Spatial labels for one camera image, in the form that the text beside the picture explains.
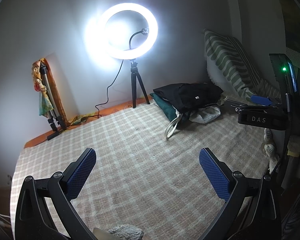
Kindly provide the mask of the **right hand grey glove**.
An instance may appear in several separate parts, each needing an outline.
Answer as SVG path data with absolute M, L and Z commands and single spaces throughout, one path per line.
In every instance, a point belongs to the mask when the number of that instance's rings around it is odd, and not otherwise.
M 269 173 L 272 174 L 280 158 L 276 153 L 276 144 L 273 139 L 273 134 L 269 128 L 264 128 L 261 149 L 262 153 L 269 159 Z

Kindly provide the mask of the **left hand grey glove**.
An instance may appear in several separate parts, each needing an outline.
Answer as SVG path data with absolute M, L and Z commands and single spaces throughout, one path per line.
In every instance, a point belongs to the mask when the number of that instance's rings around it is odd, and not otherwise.
M 144 233 L 143 230 L 129 224 L 117 225 L 108 230 L 109 234 L 112 234 L 120 239 L 142 240 Z

